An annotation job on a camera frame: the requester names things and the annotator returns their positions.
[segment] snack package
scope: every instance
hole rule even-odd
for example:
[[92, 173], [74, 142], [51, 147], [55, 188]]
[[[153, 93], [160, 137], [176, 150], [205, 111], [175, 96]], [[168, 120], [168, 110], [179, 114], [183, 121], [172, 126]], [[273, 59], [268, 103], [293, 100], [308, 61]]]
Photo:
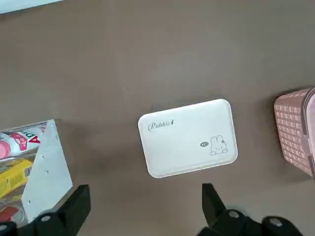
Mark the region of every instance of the snack package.
[[0, 168], [0, 198], [26, 184], [32, 165], [29, 160], [19, 159]]

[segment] white plastic box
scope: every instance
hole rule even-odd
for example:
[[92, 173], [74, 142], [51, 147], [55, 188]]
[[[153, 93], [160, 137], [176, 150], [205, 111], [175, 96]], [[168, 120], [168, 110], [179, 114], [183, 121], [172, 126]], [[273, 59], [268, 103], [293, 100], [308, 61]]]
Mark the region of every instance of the white plastic box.
[[155, 178], [237, 158], [231, 106], [224, 99], [145, 114], [138, 128], [148, 171]]

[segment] brown table surface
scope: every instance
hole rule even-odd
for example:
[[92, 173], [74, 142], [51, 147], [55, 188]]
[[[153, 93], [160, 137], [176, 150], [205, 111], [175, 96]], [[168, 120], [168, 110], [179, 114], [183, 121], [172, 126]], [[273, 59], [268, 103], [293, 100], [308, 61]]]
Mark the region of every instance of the brown table surface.
[[[204, 182], [313, 235], [315, 184], [283, 159], [273, 101], [314, 84], [314, 21], [310, 0], [68, 0], [0, 15], [0, 128], [62, 120], [74, 184], [91, 186], [79, 235], [196, 235]], [[217, 97], [238, 159], [152, 178], [138, 118]]]

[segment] cartoon rabbit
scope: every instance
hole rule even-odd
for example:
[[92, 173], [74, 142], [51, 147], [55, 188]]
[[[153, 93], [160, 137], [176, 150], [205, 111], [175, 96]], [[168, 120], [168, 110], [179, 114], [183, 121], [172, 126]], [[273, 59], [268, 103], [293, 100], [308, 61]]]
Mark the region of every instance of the cartoon rabbit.
[[216, 155], [226, 153], [226, 143], [221, 135], [211, 138], [211, 153], [210, 155]]

